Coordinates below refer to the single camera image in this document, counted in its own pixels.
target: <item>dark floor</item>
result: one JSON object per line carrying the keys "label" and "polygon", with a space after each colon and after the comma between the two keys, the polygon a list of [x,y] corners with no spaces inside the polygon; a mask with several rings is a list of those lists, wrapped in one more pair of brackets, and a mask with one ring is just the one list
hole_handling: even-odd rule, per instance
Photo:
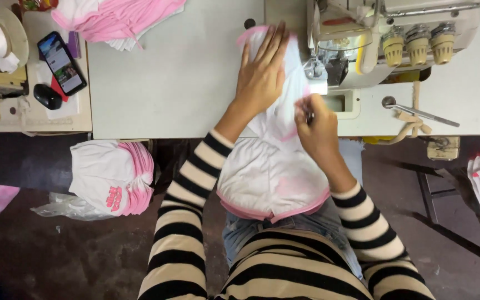
{"label": "dark floor", "polygon": [[[424,214],[416,174],[383,164],[382,157],[426,161],[423,142],[367,147],[364,186],[437,299],[480,299],[480,258],[401,214]],[[438,189],[445,185],[442,179],[431,183]],[[136,299],[161,197],[140,216],[96,222],[44,218],[29,210],[47,201],[47,193],[24,189],[0,214],[0,282],[9,294],[19,300]],[[436,207],[443,225],[480,245],[477,219],[459,197],[437,200]],[[204,220],[208,289],[216,293],[228,269],[221,239],[224,210],[216,195],[205,206]]]}

